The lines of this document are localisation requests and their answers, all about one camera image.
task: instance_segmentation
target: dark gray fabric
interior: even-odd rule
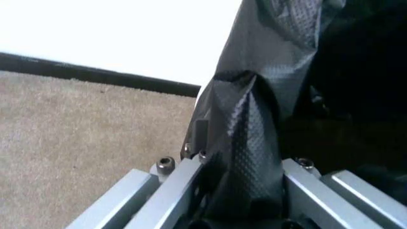
[[[341,46],[348,35],[345,31],[386,5],[374,2],[354,3],[338,20],[333,20],[345,5],[344,0],[243,0],[216,74],[199,98],[184,142],[190,142],[195,120],[208,119],[209,158],[199,185],[208,197],[201,217],[212,222],[211,228],[283,217],[279,125],[293,114],[299,95],[309,91],[311,64],[321,68],[312,63],[320,52],[320,37],[329,45],[342,47],[343,53],[352,53],[346,45]],[[373,11],[363,11],[366,5]],[[361,14],[352,16],[352,12]],[[343,40],[330,43],[338,34]],[[328,57],[334,57],[330,59],[331,68],[342,65],[335,53],[329,53],[329,49],[327,52]],[[312,81],[314,94],[322,101],[329,94],[326,89],[336,89],[336,97],[346,92],[330,81],[320,80],[337,80],[335,72],[329,73],[330,78],[324,74],[311,77],[318,81]],[[321,88],[320,82],[327,82],[329,87]],[[352,81],[339,82],[352,85]]]

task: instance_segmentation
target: black baseboard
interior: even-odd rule
[[[196,97],[200,86],[0,53],[0,70]]]

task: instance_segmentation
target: black object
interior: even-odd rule
[[[207,118],[200,186],[208,192],[201,218],[213,222],[209,228],[247,222],[254,228],[284,217],[278,137],[286,118],[405,120],[407,90],[400,79],[406,70],[402,55],[395,56],[407,51],[405,1],[356,0],[341,11],[344,5],[243,0],[184,142],[191,142],[194,121]],[[318,165],[322,154],[330,158],[329,151],[297,153]],[[338,161],[349,157],[336,155]]]

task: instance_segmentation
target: screw hole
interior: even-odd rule
[[[166,157],[161,158],[160,163],[163,165],[168,164],[168,163],[170,163],[170,159],[166,158]]]

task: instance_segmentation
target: beige carpet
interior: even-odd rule
[[[0,228],[64,228],[131,168],[179,159],[194,101],[0,72]]]

